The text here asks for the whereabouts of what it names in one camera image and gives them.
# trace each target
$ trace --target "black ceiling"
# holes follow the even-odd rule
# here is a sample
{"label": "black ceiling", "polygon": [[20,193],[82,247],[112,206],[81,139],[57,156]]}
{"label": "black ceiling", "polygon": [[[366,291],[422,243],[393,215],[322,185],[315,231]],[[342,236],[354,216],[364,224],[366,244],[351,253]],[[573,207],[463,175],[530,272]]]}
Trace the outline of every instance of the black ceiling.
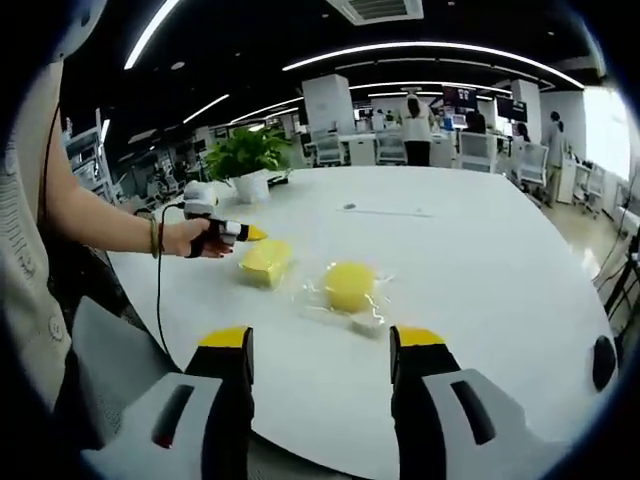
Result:
{"label": "black ceiling", "polygon": [[[295,61],[334,50],[435,40],[496,48],[544,64],[588,54],[586,42],[570,28],[568,14],[551,9],[550,2],[424,0],[423,20],[356,27],[325,0],[182,0],[138,63],[125,71],[133,45],[164,1],[109,0],[94,34],[66,62],[63,115],[76,121],[90,117],[100,107],[112,119],[107,137],[111,160],[130,151],[127,142],[132,135],[181,124],[221,95],[230,97],[177,130],[226,123],[294,98],[303,80],[333,73],[336,68],[351,85],[406,80],[493,85],[518,77],[504,70],[447,61],[381,60],[442,58],[495,64],[534,75],[558,88],[572,88],[521,62],[452,49],[373,51],[282,71]],[[171,70],[176,62],[185,62],[184,68]],[[363,62],[379,63],[341,68]],[[571,75],[585,83],[596,80],[593,72]],[[394,90],[397,88],[358,90],[353,96],[366,98],[368,93]]]}

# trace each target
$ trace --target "woman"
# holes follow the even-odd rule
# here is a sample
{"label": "woman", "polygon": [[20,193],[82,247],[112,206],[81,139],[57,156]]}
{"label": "woman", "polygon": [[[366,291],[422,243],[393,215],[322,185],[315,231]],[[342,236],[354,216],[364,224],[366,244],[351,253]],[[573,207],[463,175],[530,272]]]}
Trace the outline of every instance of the woman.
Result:
{"label": "woman", "polygon": [[545,195],[545,204],[549,208],[553,208],[558,195],[565,143],[564,123],[560,120],[560,114],[551,112],[551,123],[542,138],[542,145],[549,148],[549,153],[547,153],[547,191]]}
{"label": "woman", "polygon": [[431,110],[409,95],[402,112],[402,134],[407,151],[407,160],[413,167],[428,167],[431,157],[431,126],[433,116]]}
{"label": "woman", "polygon": [[[191,240],[209,227],[204,219],[164,227],[126,213],[82,188],[62,144],[59,92],[62,63],[47,65],[32,83],[0,158],[0,254],[4,313],[22,368],[49,412],[70,426],[71,441],[95,441],[82,412],[77,360],[60,305],[48,289],[49,259],[40,232],[101,250],[186,257]],[[205,254],[230,250],[210,244]],[[68,258],[73,264],[78,259]],[[82,426],[71,426],[83,423]]]}

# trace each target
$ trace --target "yellow ball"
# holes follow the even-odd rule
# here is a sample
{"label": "yellow ball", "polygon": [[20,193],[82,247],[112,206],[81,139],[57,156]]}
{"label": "yellow ball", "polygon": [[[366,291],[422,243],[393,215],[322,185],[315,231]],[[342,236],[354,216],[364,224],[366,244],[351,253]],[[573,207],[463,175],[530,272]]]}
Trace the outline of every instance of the yellow ball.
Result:
{"label": "yellow ball", "polygon": [[371,305],[375,275],[361,263],[343,262],[333,265],[325,276],[329,305],[335,310],[358,313]]}

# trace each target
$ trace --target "potted plant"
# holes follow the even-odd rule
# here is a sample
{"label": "potted plant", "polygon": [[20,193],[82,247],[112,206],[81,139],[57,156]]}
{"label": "potted plant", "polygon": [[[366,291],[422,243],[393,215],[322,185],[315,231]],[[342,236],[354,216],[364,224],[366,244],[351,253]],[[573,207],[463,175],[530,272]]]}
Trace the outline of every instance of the potted plant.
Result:
{"label": "potted plant", "polygon": [[282,156],[287,145],[281,130],[238,128],[206,156],[207,171],[213,180],[232,180],[241,201],[261,202],[269,198],[266,172],[288,167]]}

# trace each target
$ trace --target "white flower pot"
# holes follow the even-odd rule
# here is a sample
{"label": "white flower pot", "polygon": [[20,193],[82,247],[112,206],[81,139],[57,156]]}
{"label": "white flower pot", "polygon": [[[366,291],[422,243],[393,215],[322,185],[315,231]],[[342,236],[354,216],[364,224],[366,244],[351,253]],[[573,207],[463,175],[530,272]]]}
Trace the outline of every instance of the white flower pot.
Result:
{"label": "white flower pot", "polygon": [[232,180],[241,202],[262,203],[269,199],[266,170],[259,170]]}

